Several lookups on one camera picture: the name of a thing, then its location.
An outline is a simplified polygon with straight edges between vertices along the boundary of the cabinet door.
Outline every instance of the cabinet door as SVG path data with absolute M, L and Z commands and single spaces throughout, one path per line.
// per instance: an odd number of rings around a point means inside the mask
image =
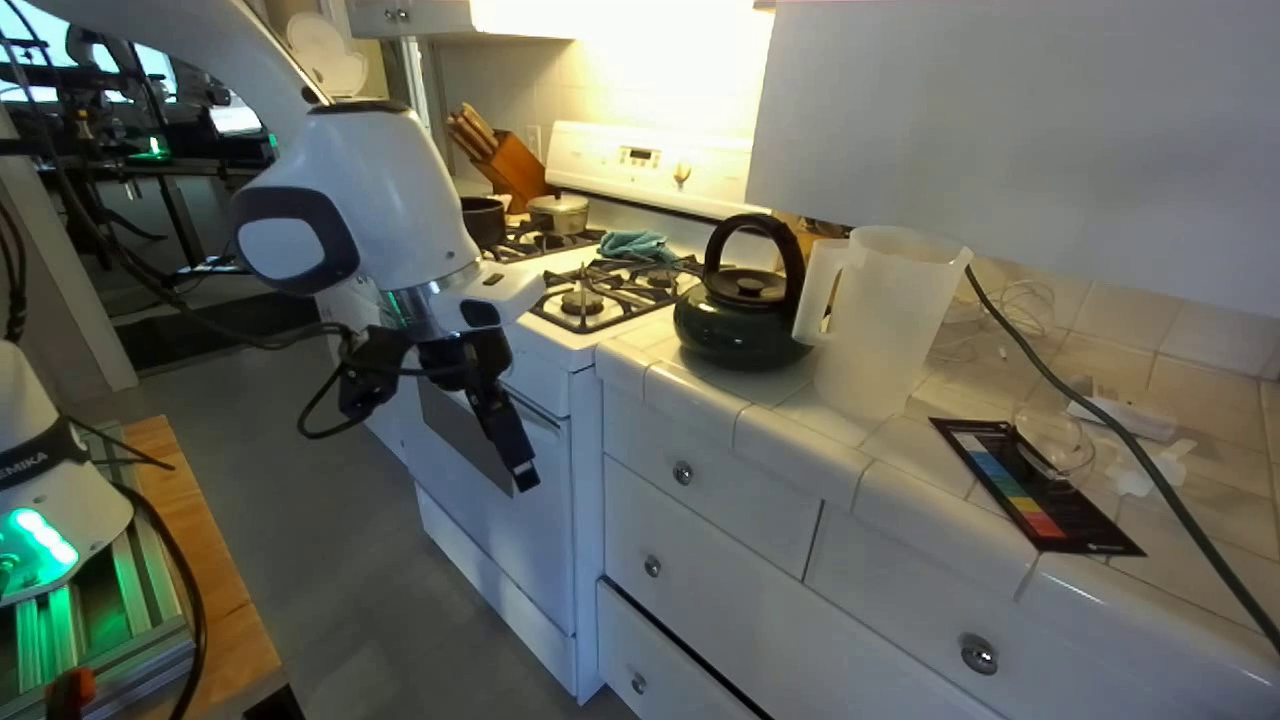
M 763 712 L 994 715 L 630 466 L 604 478 L 609 575 Z
M 599 674 L 635 715 L 756 715 L 609 582 L 599 582 Z

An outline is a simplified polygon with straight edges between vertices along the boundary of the kettle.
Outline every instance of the kettle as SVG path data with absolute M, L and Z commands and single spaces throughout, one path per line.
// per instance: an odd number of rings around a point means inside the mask
M 725 243 L 735 232 L 769 236 L 784 271 L 725 263 Z M 681 347 L 725 368 L 784 368 L 808 353 L 793 341 L 802 293 L 806 255 L 797 232 L 763 212 L 727 216 L 707 239 L 701 283 L 678 299 Z
M 815 347 L 815 397 L 851 420 L 889 420 L 927 359 L 970 246 L 915 228 L 815 239 L 793 336 Z

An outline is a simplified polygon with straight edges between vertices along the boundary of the white cabinet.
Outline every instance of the white cabinet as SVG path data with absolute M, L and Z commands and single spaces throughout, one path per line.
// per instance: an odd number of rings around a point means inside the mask
M 789 575 L 806 571 L 820 501 L 735 461 L 643 405 L 611 405 L 604 447 L 652 487 L 725 526 Z
M 769 715 L 994 715 L 611 461 L 604 495 L 609 581 Z
M 599 582 L 599 674 L 635 715 L 756 715 L 609 582 Z
M 1037 623 L 1014 591 L 975 582 L 855 515 L 823 515 L 808 582 L 1003 715 L 1194 712 L 1173 704 L 1167 686 L 1137 686 L 1103 650 Z

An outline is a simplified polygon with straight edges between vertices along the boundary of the white container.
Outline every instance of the white container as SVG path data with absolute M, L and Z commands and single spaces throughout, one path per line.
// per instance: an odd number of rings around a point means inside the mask
M 820 353 L 820 401 L 869 424 L 896 417 L 970 255 L 911 228 L 855 228 L 851 239 L 820 239 L 793 323 L 793 336 Z

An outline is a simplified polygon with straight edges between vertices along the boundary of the black cable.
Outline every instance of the black cable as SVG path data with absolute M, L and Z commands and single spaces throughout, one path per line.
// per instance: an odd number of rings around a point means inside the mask
M 294 429 L 297 429 L 305 441 L 327 441 L 327 434 L 340 434 L 340 430 L 364 424 L 364 417 L 344 417 L 344 420 L 337 420 L 337 424 L 327 424 L 327 429 L 313 429 L 313 424 L 310 424 L 310 420 L 315 417 L 319 401 L 331 392 L 331 382 L 340 382 L 350 372 L 352 372 L 350 365 L 337 365 L 337 368 L 323 375 L 323 382 L 313 392 L 313 401 L 300 406 L 300 417 L 297 417 Z
M 169 239 L 169 236 L 161 236 L 161 232 L 149 232 L 149 228 L 133 224 L 129 216 L 120 216 L 120 212 L 113 212 L 113 206 L 99 206 L 99 212 L 106 212 L 108 224 L 120 224 L 120 228 L 129 228 L 133 236 L 149 239 L 149 243 L 165 243 L 165 239 Z
M 9 12 L 24 22 L 24 30 L 27 30 L 31 38 L 40 38 L 40 30 L 31 26 L 31 20 L 27 20 L 14 0 L 5 0 L 5 5 L 9 5 Z M 5 42 L 9 62 L 18 66 L 18 78 L 19 78 L 24 97 L 27 97 L 27 106 L 40 106 L 35 97 L 31 97 L 31 85 L 27 85 L 24 66 L 19 66 L 19 59 L 14 56 L 9 35 L 0 35 L 0 42 Z M 54 174 L 57 174 L 57 183 L 59 183 L 65 206 L 68 206 L 86 228 L 97 228 L 97 221 L 106 216 L 106 221 L 126 224 L 129 232 L 152 239 L 152 232 L 129 224 L 120 212 L 86 206 L 86 194 L 75 193 L 68 169 L 57 158 L 57 138 L 54 138 L 54 130 L 47 130 L 46 125 L 35 125 L 35 138 L 40 138 L 46 152 L 54 156 Z M 149 260 L 139 260 L 139 255 L 129 251 L 126 243 L 108 243 L 108 251 L 113 251 L 113 255 L 120 260 L 120 268 L 126 268 L 133 281 L 139 281 L 161 302 L 175 308 L 181 314 L 198 318 L 201 327 L 207 327 L 207 331 L 217 331 L 217 336 L 226 336 L 226 341 L 232 341 L 232 344 L 239 344 L 239 347 L 284 353 L 284 347 L 294 347 L 294 344 L 300 344 L 300 341 L 310 341 L 310 336 L 337 336 L 337 331 L 344 331 L 340 323 L 310 323 L 310 327 L 277 331 L 277 336 L 248 336 L 248 331 L 226 327 L 226 323 L 217 323 L 217 318 L 198 314 L 193 302 L 190 302 L 181 293 L 172 293 L 172 275 L 169 275 L 169 271 L 152 268 Z
M 1252 623 L 1268 636 L 1268 643 L 1280 654 L 1280 629 L 1276 619 L 1264 610 L 1264 603 L 1243 586 L 1243 581 L 1234 571 L 1234 564 L 1218 551 L 1218 543 L 1209 541 L 1209 531 L 1196 524 L 1196 515 L 1190 512 L 1190 503 L 1175 495 L 1175 487 L 1167 484 L 1167 476 L 1155 466 L 1155 461 L 1147 455 L 1147 447 L 1103 406 L 1096 406 L 1089 397 L 1079 397 L 1072 382 L 1064 382 L 1044 359 L 1039 353 L 1009 323 L 1009 314 L 994 302 L 994 295 L 985 293 L 985 283 L 975 281 L 972 268 L 964 268 L 975 299 L 994 311 L 994 318 L 1009 331 L 1009 341 L 1031 359 L 1031 368 L 1069 401 L 1077 401 L 1089 417 L 1096 417 L 1107 430 L 1121 434 L 1121 444 L 1137 455 L 1137 463 L 1154 476 L 1155 491 L 1166 495 L 1166 503 L 1173 507 L 1173 515 L 1190 526 L 1194 543 L 1205 551 L 1205 559 L 1211 564 L 1211 571 L 1229 582 L 1229 591 L 1241 600 L 1241 608 L 1252 615 Z
M 193 650 L 190 679 L 185 679 L 185 686 L 181 686 L 181 696 L 175 696 L 175 704 L 172 704 L 172 712 L 169 712 L 172 720 L 181 720 L 181 715 L 190 715 L 190 708 L 193 708 L 193 700 L 198 700 L 198 686 L 201 686 L 201 679 L 205 679 L 205 648 L 207 648 L 207 636 L 205 636 L 205 594 L 201 594 L 201 582 L 198 582 L 198 571 L 193 571 L 190 556 L 181 551 L 181 543 L 175 543 L 175 535 L 169 531 L 169 524 L 165 524 L 165 515 L 158 512 L 158 503 L 152 503 L 144 491 L 129 487 L 129 484 L 113 484 L 113 487 L 126 491 L 139 515 L 149 515 L 149 524 L 161 531 L 161 541 L 165 541 L 165 546 L 169 546 L 169 556 L 172 556 L 172 564 L 175 564 L 175 571 L 185 575 L 185 586 L 190 586 L 190 603 L 193 603 L 193 643 L 198 643 L 198 650 Z
M 139 447 L 133 447 L 133 444 L 126 444 L 126 441 L 118 441 L 118 434 L 108 434 L 108 430 L 75 420 L 75 417 L 68 417 L 68 424 L 73 424 L 75 430 L 90 430 L 90 434 L 106 441 L 108 447 L 126 447 L 126 450 L 135 455 L 139 463 L 158 463 L 158 466 L 172 473 L 172 463 L 165 463 L 161 455 L 149 455 L 149 450 L 139 450 Z
M 165 463 L 161 455 L 149 455 L 149 450 L 139 450 L 139 447 L 133 447 L 133 444 L 99 430 L 99 429 L 90 429 L 90 424 L 80 424 L 80 420 L 73 420 L 73 424 L 106 441 L 108 463 L 120 463 L 120 461 L 118 461 L 118 447 L 126 447 L 126 450 L 139 455 L 144 463 L 158 463 L 158 466 L 172 473 L 172 463 Z M 181 686 L 181 696 L 175 696 L 175 704 L 172 704 L 172 712 L 169 712 L 172 720 L 181 720 L 181 715 L 190 715 L 190 708 L 193 708 L 193 700 L 198 700 L 198 686 L 201 686 L 201 679 L 205 679 L 205 650 L 207 650 L 205 591 L 201 591 L 201 582 L 198 582 L 193 559 L 190 559 L 185 546 L 175 543 L 175 535 L 172 535 L 172 526 L 165 524 L 165 515 L 158 512 L 158 503 L 152 503 L 144 491 L 135 491 L 135 487 L 120 484 L 120 478 L 118 478 L 113 487 L 118 487 L 120 495 L 129 495 L 129 503 L 158 526 L 158 535 L 165 541 L 165 546 L 169 546 L 169 556 L 172 556 L 172 564 L 175 564 L 175 571 L 181 571 L 181 581 L 185 581 L 185 586 L 190 586 L 190 603 L 193 603 L 193 643 L 198 643 L 198 648 L 193 648 L 190 679 L 185 679 L 185 686 Z
M 5 341 L 19 341 L 27 327 L 27 243 L 9 212 L 0 202 L 0 260 L 5 260 L 5 281 L 9 281 L 9 318 L 5 318 Z

